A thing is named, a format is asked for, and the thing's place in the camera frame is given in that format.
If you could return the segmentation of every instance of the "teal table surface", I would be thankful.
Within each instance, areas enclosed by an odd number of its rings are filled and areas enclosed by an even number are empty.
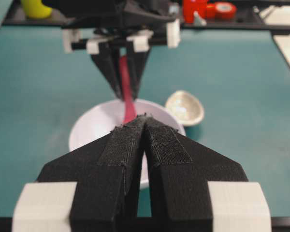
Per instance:
[[[164,105],[197,96],[204,121],[187,136],[242,164],[272,216],[290,216],[290,70],[265,31],[182,31],[177,49],[154,47],[139,97]],[[26,182],[68,152],[86,110],[114,99],[85,51],[64,54],[59,28],[0,29],[0,216]],[[150,215],[148,189],[140,216]]]

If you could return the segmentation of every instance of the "black fabric pad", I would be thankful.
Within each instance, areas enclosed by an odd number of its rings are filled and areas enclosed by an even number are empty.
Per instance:
[[[117,215],[136,217],[145,119],[140,116],[43,167],[39,182],[77,181],[73,231],[113,231]]]
[[[152,216],[168,231],[202,230],[202,222],[212,220],[207,181],[248,179],[237,162],[170,128],[162,136],[166,130],[152,119],[145,125]]]

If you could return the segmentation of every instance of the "red tape roll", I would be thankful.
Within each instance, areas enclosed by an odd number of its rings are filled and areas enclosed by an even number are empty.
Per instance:
[[[215,2],[215,18],[232,19],[236,13],[236,6],[226,1]]]

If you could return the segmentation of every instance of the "yellow object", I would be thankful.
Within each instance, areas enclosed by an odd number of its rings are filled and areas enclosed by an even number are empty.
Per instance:
[[[26,16],[30,18],[47,18],[52,13],[52,8],[42,4],[42,0],[21,0]]]

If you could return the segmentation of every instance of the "white plastic block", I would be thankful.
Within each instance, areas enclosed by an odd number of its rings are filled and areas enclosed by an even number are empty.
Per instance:
[[[134,52],[147,52],[149,50],[148,39],[153,32],[150,30],[141,30],[137,34],[127,37],[127,41],[133,41]]]
[[[271,232],[271,215],[256,182],[209,181],[213,232]]]
[[[81,31],[79,29],[63,29],[62,41],[65,53],[72,52],[71,43],[78,42],[81,39]]]
[[[70,232],[76,182],[29,183],[14,209],[12,232]]]
[[[180,24],[179,19],[166,25],[167,43],[169,48],[175,48],[180,42]]]
[[[99,43],[107,42],[107,37],[95,37],[87,40],[86,50],[88,54],[97,55],[99,54]]]

